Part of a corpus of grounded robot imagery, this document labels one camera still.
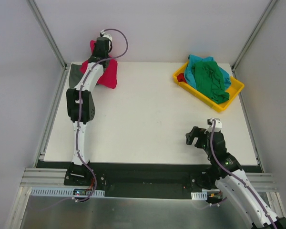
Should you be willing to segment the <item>teal t shirt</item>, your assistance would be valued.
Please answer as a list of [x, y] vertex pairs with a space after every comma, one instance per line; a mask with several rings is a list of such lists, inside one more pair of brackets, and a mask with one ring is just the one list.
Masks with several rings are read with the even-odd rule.
[[[194, 77], [194, 70], [192, 70], [192, 68], [197, 62], [215, 62], [215, 59], [211, 56], [206, 58], [201, 58], [195, 55], [188, 56], [188, 64], [186, 65], [186, 68], [184, 70], [184, 78], [186, 80], [186, 83], [194, 89], [197, 89], [197, 85]], [[225, 89], [228, 89], [231, 85], [230, 75], [223, 68], [219, 67], [219, 69], [220, 72], [223, 74]]]

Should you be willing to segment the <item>folded grey t shirt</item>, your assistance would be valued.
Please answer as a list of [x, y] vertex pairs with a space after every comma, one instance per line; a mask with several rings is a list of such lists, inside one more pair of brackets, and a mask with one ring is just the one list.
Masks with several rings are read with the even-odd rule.
[[69, 88], [73, 89], [82, 79], [81, 64], [71, 64], [69, 71]]

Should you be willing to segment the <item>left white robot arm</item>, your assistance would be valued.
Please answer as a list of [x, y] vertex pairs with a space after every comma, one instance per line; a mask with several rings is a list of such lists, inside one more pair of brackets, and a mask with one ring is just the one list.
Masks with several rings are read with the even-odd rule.
[[71, 165], [65, 174], [65, 185], [88, 186], [95, 181], [91, 169], [87, 167], [90, 161], [90, 128], [95, 116], [92, 91], [109, 65], [111, 50], [112, 39], [106, 36], [98, 37], [82, 77], [76, 85], [67, 89], [67, 114], [73, 125], [74, 152]]

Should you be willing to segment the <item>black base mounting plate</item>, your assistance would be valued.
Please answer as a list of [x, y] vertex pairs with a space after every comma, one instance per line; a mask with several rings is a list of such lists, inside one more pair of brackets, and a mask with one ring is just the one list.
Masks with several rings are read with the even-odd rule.
[[201, 191], [197, 179], [208, 165], [89, 163], [71, 164], [65, 173], [66, 186], [96, 185], [106, 197], [191, 199]]

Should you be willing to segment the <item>green t shirt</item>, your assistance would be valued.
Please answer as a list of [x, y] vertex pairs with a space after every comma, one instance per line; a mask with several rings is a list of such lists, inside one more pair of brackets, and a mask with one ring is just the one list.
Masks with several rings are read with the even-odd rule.
[[197, 62], [192, 70], [197, 90], [216, 104], [229, 100], [229, 93], [225, 91], [223, 74], [216, 62]]

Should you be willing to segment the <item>left aluminium frame post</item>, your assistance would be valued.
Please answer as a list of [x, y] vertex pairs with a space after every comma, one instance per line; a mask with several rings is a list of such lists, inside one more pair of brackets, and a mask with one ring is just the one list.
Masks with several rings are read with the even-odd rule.
[[62, 53], [60, 52], [57, 43], [54, 40], [54, 37], [36, 3], [36, 1], [34, 0], [26, 0], [30, 10], [32, 11], [39, 27], [41, 28], [50, 48], [52, 49], [56, 59], [59, 61], [60, 65], [62, 66], [62, 68], [65, 70], [68, 66], [68, 64], [66, 63], [65, 59], [63, 58]]

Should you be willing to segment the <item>yellow plastic bin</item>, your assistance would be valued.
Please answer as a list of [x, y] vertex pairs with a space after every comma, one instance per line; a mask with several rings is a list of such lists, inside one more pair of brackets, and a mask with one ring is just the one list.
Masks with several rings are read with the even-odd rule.
[[205, 103], [207, 106], [211, 107], [213, 110], [219, 113], [226, 110], [231, 104], [231, 102], [240, 94], [240, 92], [245, 87], [245, 85], [242, 82], [240, 82], [239, 80], [230, 75], [231, 85], [226, 90], [230, 95], [229, 100], [226, 101], [225, 103], [216, 104], [215, 102], [213, 102], [212, 100], [210, 100], [205, 95], [203, 95], [196, 89], [192, 88], [185, 82], [178, 81], [177, 76], [181, 73], [184, 73], [187, 65], [188, 62], [184, 63], [176, 72], [173, 73], [174, 83], [176, 83], [178, 86], [186, 90], [188, 93], [190, 93], [191, 95], [193, 95], [194, 97], [196, 97], [197, 99]]

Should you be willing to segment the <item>aluminium frame post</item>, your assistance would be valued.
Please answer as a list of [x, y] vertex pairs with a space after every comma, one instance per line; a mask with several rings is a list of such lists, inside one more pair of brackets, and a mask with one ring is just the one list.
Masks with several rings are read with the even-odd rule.
[[274, 10], [275, 6], [280, 2], [280, 0], [270, 0], [264, 9], [262, 15], [260, 16], [259, 20], [257, 21], [256, 25], [254, 26], [252, 32], [250, 33], [248, 39], [246, 40], [244, 46], [242, 47], [240, 53], [238, 54], [235, 62], [232, 64], [231, 69], [232, 72], [235, 72], [237, 67], [239, 66], [240, 62], [244, 58], [245, 54], [251, 47], [252, 43], [258, 36], [260, 30], [262, 29], [263, 25], [265, 24], [266, 20], [269, 18], [270, 14]]
[[60, 65], [62, 66], [62, 68], [65, 70], [68, 66], [68, 64], [66, 63], [65, 59], [63, 58], [62, 53], [60, 52], [57, 43], [54, 40], [54, 37], [36, 3], [36, 1], [34, 0], [26, 0], [30, 10], [32, 11], [39, 27], [41, 28], [50, 48], [52, 49], [56, 59], [59, 61]]

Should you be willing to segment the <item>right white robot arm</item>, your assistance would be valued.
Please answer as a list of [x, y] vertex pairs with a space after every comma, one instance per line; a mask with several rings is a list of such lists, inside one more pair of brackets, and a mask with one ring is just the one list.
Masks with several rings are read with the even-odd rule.
[[221, 131], [195, 126], [185, 137], [186, 144], [203, 149], [211, 163], [195, 179], [198, 187], [219, 189], [249, 229], [286, 229], [286, 218], [279, 217], [260, 197], [237, 159], [227, 151]]

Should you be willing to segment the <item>magenta t shirt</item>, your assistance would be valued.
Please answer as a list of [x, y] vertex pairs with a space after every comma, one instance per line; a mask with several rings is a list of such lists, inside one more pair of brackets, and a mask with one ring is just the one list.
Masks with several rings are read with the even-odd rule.
[[[94, 50], [95, 43], [96, 43], [96, 41], [94, 41], [94, 40], [90, 41], [91, 52], [93, 52], [93, 50]], [[84, 74], [85, 71], [87, 70], [87, 66], [88, 66], [88, 60], [86, 60], [82, 63], [82, 65], [80, 67], [80, 72]], [[118, 82], [117, 82], [117, 70], [118, 70], [118, 62], [116, 60], [110, 60], [108, 67], [104, 71], [104, 74], [98, 80], [97, 84], [106, 86], [106, 87], [111, 88], [111, 89], [115, 89], [117, 84], [118, 84]]]

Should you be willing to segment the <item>right aluminium frame post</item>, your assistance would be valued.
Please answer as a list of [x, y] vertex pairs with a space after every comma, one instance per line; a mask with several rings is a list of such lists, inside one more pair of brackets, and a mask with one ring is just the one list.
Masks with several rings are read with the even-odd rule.
[[245, 54], [251, 47], [252, 43], [258, 36], [260, 30], [262, 29], [263, 25], [265, 24], [266, 20], [269, 18], [270, 14], [274, 10], [275, 6], [280, 2], [280, 0], [270, 0], [264, 9], [262, 15], [260, 16], [259, 20], [257, 21], [256, 25], [254, 26], [252, 32], [250, 33], [248, 39], [246, 40], [244, 46], [242, 47], [240, 53], [238, 54], [235, 62], [232, 64], [231, 69], [232, 72], [235, 72], [237, 67], [239, 66], [240, 62], [244, 58]]

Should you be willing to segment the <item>red t shirt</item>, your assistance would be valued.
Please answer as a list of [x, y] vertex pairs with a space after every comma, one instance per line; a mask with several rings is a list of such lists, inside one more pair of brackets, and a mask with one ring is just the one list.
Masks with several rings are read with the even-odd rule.
[[178, 74], [178, 76], [177, 76], [177, 81], [178, 81], [178, 82], [187, 83], [186, 80], [185, 80], [185, 77], [184, 77], [184, 74], [183, 74], [183, 73]]

